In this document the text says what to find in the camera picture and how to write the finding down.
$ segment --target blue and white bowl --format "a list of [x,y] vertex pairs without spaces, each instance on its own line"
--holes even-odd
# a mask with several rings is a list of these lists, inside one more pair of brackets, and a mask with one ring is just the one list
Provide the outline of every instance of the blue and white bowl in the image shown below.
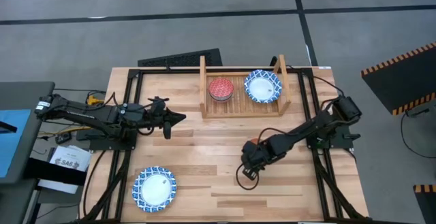
[[168,169],[153,166],[139,174],[131,194],[141,210],[157,212],[172,202],[176,191],[174,174]]
[[281,94],[281,82],[272,71],[257,69],[252,71],[244,83],[245,92],[258,103],[271,103]]

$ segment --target plate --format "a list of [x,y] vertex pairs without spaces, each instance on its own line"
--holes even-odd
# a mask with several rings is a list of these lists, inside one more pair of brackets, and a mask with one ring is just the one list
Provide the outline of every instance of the plate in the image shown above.
[[258,103],[271,103],[281,94],[281,82],[272,71],[257,69],[252,71],[244,82],[245,92]]
[[141,210],[157,212],[171,203],[176,191],[174,174],[166,168],[153,166],[139,174],[131,194]]

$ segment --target blue and white plate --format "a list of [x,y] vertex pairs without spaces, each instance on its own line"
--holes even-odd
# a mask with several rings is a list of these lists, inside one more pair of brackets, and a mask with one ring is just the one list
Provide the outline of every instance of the blue and white plate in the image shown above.
[[244,88],[255,102],[271,103],[280,96],[281,82],[272,71],[257,69],[245,78]]
[[176,196],[177,185],[170,170],[153,166],[143,170],[131,191],[138,207],[145,212],[163,210]]

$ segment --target concrete floor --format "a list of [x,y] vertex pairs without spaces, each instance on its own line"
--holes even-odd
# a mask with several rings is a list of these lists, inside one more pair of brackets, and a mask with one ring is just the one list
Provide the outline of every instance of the concrete floor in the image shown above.
[[[302,0],[305,9],[435,4],[436,0]],[[233,10],[293,10],[294,0],[0,0],[0,20],[127,16]],[[364,116],[352,127],[362,137],[356,157],[371,217],[423,223],[414,184],[435,184],[435,160],[402,144],[399,117],[391,116],[360,77],[360,70],[434,42],[435,10],[306,15],[319,65],[332,66],[336,83]],[[220,48],[224,65],[264,65],[285,54],[309,65],[297,15],[0,26],[0,81],[52,80],[57,87],[105,89],[112,67],[138,59]],[[83,100],[84,93],[63,92]],[[405,121],[412,148],[436,155],[434,117]],[[44,125],[42,130],[61,129]],[[38,140],[44,151],[54,142]],[[53,205],[43,205],[40,214]],[[58,209],[38,223],[76,217]]]

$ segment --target white label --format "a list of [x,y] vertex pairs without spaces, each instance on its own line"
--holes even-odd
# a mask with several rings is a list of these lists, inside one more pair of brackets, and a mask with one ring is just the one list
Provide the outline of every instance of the white label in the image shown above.
[[40,102],[38,102],[38,105],[39,105],[39,106],[46,106],[47,108],[50,107],[50,104],[49,104],[48,102],[45,102],[45,101],[40,101]]

